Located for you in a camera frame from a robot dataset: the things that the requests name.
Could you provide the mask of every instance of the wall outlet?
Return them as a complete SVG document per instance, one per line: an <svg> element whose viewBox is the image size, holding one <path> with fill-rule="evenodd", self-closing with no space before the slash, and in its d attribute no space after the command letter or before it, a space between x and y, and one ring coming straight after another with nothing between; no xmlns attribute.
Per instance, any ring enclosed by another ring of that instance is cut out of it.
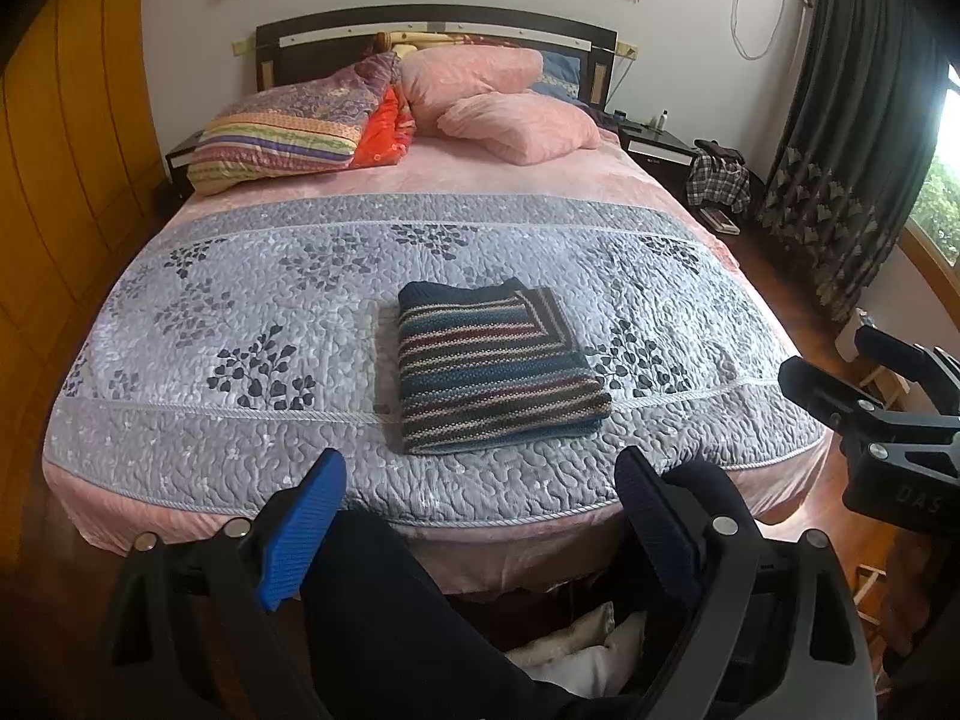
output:
<svg viewBox="0 0 960 720"><path fill-rule="evenodd" d="M624 59L636 59L639 53L640 47L635 46L633 43L624 43L622 40L616 42L617 56L622 56Z"/></svg>
<svg viewBox="0 0 960 720"><path fill-rule="evenodd" d="M254 42L256 42L256 36L251 35L244 40L234 40L230 46L233 48L233 55L239 56L242 53L251 52L254 49Z"/></svg>

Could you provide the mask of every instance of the window sill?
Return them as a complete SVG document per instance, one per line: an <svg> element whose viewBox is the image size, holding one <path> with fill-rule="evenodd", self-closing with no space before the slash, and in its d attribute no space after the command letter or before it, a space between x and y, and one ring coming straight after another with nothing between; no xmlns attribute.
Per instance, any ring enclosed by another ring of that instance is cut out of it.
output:
<svg viewBox="0 0 960 720"><path fill-rule="evenodd" d="M914 268L920 271L953 323L960 327L960 278L954 274L944 255L911 220L907 220L899 246Z"/></svg>

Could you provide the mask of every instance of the blue pillow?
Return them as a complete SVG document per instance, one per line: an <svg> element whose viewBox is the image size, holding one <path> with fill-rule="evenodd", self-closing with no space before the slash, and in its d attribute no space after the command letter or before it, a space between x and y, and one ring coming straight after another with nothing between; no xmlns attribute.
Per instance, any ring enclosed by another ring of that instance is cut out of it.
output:
<svg viewBox="0 0 960 720"><path fill-rule="evenodd" d="M565 53L541 52L544 56L544 73L530 88L565 103L584 105L580 95L580 57Z"/></svg>

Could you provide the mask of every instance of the black pants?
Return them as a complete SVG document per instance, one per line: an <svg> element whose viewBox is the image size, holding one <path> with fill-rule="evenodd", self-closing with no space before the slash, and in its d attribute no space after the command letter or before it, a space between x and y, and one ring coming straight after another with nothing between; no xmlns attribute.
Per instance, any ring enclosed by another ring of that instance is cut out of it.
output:
<svg viewBox="0 0 960 720"><path fill-rule="evenodd" d="M531 680L467 623L379 517L340 512L301 588L314 685L336 720L626 718Z"/></svg>

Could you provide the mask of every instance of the curtain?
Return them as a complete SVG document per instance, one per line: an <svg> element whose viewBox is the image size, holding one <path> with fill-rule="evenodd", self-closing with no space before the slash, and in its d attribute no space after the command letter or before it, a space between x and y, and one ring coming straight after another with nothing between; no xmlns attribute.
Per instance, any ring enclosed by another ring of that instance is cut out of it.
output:
<svg viewBox="0 0 960 720"><path fill-rule="evenodd" d="M906 0L816 0L755 215L843 322L898 240L936 148L947 57Z"/></svg>

